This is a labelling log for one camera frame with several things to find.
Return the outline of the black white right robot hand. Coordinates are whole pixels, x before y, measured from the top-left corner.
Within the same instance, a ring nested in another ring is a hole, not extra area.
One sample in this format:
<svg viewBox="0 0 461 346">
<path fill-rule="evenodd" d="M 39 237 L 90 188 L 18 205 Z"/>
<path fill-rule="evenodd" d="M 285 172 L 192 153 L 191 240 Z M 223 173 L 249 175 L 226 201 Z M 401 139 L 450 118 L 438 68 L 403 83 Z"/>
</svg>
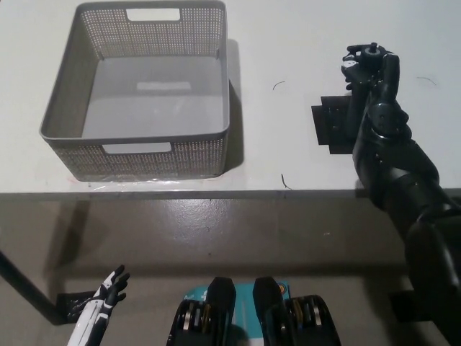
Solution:
<svg viewBox="0 0 461 346">
<path fill-rule="evenodd" d="M 351 92 L 346 136 L 354 143 L 354 167 L 371 201 L 382 209 L 440 204 L 437 168 L 412 139 L 409 116 L 397 101 L 399 57 L 377 43 L 350 45 L 341 72 Z"/>
</svg>

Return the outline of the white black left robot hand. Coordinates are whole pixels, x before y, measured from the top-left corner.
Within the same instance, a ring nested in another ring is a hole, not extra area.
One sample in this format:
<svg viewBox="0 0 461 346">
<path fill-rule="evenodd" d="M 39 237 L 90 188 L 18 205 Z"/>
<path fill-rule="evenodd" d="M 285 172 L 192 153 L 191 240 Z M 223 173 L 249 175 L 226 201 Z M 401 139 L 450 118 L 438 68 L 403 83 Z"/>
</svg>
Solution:
<svg viewBox="0 0 461 346">
<path fill-rule="evenodd" d="M 86 303 L 67 343 L 68 346 L 99 346 L 116 305 L 126 298 L 130 273 L 120 265 L 112 271 Z"/>
</svg>

